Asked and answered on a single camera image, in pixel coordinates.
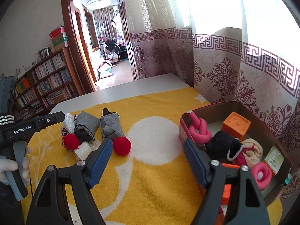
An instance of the silver screw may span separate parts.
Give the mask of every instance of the silver screw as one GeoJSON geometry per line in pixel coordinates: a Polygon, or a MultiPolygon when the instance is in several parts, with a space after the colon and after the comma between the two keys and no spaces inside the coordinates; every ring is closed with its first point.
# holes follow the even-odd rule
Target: silver screw
{"type": "Polygon", "coordinates": [[[80,167],[84,166],[85,164],[86,164],[86,162],[84,160],[80,160],[77,162],[77,165],[80,167]]]}
{"type": "Polygon", "coordinates": [[[220,164],[218,160],[211,160],[210,163],[214,166],[218,166],[220,164]]]}
{"type": "Polygon", "coordinates": [[[241,169],[244,171],[244,172],[247,172],[249,170],[249,167],[247,167],[246,165],[242,165],[241,166],[241,169]]]}
{"type": "Polygon", "coordinates": [[[50,166],[48,166],[48,167],[47,167],[47,170],[48,170],[48,171],[53,171],[53,170],[54,170],[54,168],[55,168],[55,166],[53,166],[53,165],[50,165],[50,166]]]}

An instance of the bookshelf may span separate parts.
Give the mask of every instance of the bookshelf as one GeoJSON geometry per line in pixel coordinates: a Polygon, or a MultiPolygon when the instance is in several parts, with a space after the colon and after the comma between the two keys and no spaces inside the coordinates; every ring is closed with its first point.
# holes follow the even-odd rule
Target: bookshelf
{"type": "Polygon", "coordinates": [[[68,47],[34,65],[15,86],[18,121],[49,114],[56,104],[82,94],[68,47]]]}

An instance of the doorway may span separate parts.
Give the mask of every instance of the doorway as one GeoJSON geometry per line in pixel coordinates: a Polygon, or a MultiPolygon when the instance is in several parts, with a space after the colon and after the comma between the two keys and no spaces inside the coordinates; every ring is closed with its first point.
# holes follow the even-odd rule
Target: doorway
{"type": "Polygon", "coordinates": [[[79,77],[85,82],[86,93],[137,79],[133,73],[131,43],[124,26],[126,19],[119,9],[122,2],[109,0],[107,6],[97,8],[87,6],[89,1],[61,0],[71,54],[81,72],[79,77]],[[121,29],[116,28],[117,20],[121,29]]]}

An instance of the barcode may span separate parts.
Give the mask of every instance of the barcode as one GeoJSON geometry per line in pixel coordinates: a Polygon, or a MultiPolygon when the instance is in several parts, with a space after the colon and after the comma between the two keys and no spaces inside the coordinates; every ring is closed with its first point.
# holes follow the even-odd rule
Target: barcode
{"type": "Polygon", "coordinates": [[[270,163],[272,164],[272,166],[273,166],[274,168],[276,168],[276,165],[274,164],[274,162],[273,162],[272,160],[270,160],[270,163]]]}

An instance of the blue gripper pad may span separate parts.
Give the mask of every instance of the blue gripper pad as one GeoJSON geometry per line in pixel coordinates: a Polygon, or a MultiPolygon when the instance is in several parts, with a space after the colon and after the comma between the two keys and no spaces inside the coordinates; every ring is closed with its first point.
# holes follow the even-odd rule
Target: blue gripper pad
{"type": "Polygon", "coordinates": [[[210,158],[204,151],[200,151],[191,139],[186,139],[183,143],[183,152],[193,171],[197,184],[207,189],[211,180],[210,158]]]}
{"type": "Polygon", "coordinates": [[[98,150],[90,153],[93,156],[89,155],[86,159],[88,161],[87,169],[89,169],[87,185],[90,189],[99,183],[112,152],[113,141],[106,139],[101,143],[98,150]]]}

